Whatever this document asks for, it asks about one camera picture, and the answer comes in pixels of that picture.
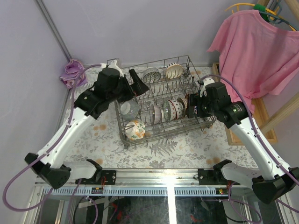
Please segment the white bowl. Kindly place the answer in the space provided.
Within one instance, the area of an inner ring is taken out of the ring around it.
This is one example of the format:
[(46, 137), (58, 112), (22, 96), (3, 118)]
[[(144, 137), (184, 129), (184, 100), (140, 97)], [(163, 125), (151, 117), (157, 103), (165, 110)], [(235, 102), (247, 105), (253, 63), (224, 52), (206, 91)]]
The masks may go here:
[(171, 109), (171, 119), (170, 120), (176, 120), (178, 118), (177, 116), (177, 107), (178, 102), (176, 100), (168, 100), (169, 106)]
[(174, 106), (177, 113), (177, 119), (181, 119), (185, 117), (185, 109), (181, 102), (174, 100)]

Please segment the black patterned bowl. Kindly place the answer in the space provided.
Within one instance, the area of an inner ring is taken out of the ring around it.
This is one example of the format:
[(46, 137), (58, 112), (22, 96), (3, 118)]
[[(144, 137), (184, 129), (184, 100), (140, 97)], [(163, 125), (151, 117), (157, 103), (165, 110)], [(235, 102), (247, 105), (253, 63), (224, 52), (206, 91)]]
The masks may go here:
[(143, 82), (144, 83), (155, 83), (159, 81), (161, 78), (161, 73), (158, 71), (157, 68), (148, 68), (143, 72)]

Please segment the grey dotted bowl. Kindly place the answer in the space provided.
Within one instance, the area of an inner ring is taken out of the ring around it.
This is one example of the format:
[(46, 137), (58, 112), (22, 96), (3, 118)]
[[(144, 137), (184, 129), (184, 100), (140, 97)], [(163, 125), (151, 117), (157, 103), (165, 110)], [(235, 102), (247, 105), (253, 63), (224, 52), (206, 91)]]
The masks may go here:
[(120, 107), (120, 112), (124, 120), (134, 120), (139, 113), (139, 105), (135, 101), (124, 102)]

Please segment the green diamond patterned bowl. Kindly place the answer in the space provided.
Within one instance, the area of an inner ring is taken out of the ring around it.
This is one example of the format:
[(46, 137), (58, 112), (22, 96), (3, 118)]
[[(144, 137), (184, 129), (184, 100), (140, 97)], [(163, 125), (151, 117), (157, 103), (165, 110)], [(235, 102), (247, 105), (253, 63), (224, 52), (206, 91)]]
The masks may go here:
[(166, 100), (163, 104), (163, 112), (165, 121), (169, 122), (171, 120), (171, 106), (168, 100)]

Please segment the purple striped bowl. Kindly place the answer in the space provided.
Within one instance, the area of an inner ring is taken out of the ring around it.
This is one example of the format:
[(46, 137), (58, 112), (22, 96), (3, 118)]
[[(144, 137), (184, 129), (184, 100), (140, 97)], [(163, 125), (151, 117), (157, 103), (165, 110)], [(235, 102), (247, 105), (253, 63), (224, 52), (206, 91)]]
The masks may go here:
[(152, 104), (149, 110), (150, 122), (152, 125), (156, 125), (162, 120), (162, 111), (159, 106)]

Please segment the cream bowl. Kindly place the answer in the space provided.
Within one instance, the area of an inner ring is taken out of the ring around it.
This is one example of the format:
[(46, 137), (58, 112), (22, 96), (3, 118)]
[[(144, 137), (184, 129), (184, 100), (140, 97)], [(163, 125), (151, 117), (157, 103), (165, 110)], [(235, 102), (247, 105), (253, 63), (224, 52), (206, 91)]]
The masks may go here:
[(184, 68), (179, 63), (170, 63), (166, 67), (165, 76), (168, 79), (179, 78), (184, 73)]

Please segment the yellow floral bowl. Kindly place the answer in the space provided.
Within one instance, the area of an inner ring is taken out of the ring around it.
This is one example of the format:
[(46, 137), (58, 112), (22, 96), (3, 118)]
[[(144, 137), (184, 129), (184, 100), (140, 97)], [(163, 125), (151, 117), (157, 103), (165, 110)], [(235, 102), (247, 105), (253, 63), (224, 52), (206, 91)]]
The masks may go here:
[(132, 120), (125, 126), (125, 135), (129, 140), (139, 140), (145, 136), (145, 124), (139, 120)]

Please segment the brown lattice patterned bowl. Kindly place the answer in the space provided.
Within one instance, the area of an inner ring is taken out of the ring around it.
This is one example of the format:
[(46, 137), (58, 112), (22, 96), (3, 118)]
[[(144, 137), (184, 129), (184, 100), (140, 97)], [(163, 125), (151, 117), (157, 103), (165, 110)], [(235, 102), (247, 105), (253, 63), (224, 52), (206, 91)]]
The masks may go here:
[(186, 98), (178, 98), (177, 100), (183, 106), (183, 112), (186, 112), (188, 107), (188, 100)]

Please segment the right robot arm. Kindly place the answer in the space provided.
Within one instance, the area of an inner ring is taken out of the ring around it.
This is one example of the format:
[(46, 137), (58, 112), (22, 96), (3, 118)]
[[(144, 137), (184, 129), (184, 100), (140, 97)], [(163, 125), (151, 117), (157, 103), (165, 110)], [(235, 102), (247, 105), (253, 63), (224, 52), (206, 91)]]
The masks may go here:
[(194, 117), (194, 112), (200, 118), (215, 116), (241, 140), (258, 166), (254, 171), (225, 160), (215, 167), (214, 181), (224, 184), (231, 180), (246, 186), (265, 204), (294, 189), (299, 183), (298, 167), (291, 168), (274, 150), (247, 105), (242, 101), (233, 103), (221, 82), (205, 78), (199, 84), (199, 92), (188, 96), (187, 116)]

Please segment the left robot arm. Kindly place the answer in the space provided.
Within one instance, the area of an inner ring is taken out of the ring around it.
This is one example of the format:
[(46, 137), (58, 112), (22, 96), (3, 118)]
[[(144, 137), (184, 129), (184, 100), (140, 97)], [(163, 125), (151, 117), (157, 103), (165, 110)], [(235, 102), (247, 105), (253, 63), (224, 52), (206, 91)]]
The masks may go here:
[(82, 132), (108, 109), (110, 103), (126, 102), (149, 90), (134, 69), (130, 69), (129, 74), (132, 84), (117, 66), (103, 68), (93, 86), (72, 101), (68, 120), (47, 145), (36, 154), (26, 155), (25, 162), (52, 188), (58, 189), (68, 180), (82, 179), (92, 184), (102, 180), (102, 167), (94, 160), (66, 163), (65, 158)]

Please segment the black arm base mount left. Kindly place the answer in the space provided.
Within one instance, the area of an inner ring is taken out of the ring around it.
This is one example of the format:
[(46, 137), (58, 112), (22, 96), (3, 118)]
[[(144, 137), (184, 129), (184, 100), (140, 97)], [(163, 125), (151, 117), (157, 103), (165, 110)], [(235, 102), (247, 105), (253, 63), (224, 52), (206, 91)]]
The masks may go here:
[(103, 170), (100, 177), (100, 183), (102, 186), (115, 185), (116, 183), (116, 170)]

